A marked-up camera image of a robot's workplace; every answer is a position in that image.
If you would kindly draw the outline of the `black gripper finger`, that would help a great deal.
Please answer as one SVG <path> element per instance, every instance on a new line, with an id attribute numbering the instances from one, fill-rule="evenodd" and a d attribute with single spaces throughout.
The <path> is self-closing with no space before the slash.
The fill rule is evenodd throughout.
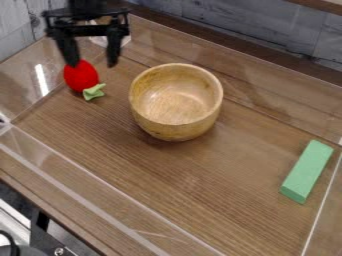
<path id="1" fill-rule="evenodd" d="M 114 67 L 121 56 L 122 36 L 118 28 L 110 28 L 107 31 L 107 64 Z"/>
<path id="2" fill-rule="evenodd" d="M 75 38 L 62 35 L 57 38 L 57 44 L 66 63 L 75 67 L 81 61 L 79 48 Z"/>

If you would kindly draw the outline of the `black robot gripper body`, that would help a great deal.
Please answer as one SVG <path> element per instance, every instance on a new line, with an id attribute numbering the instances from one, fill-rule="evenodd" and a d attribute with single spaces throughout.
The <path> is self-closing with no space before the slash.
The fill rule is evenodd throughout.
<path id="1" fill-rule="evenodd" d="M 106 36 L 114 30 L 122 36 L 130 35 L 130 10 L 109 7 L 107 0 L 67 0 L 63 8 L 46 10 L 47 35 L 53 38 Z"/>

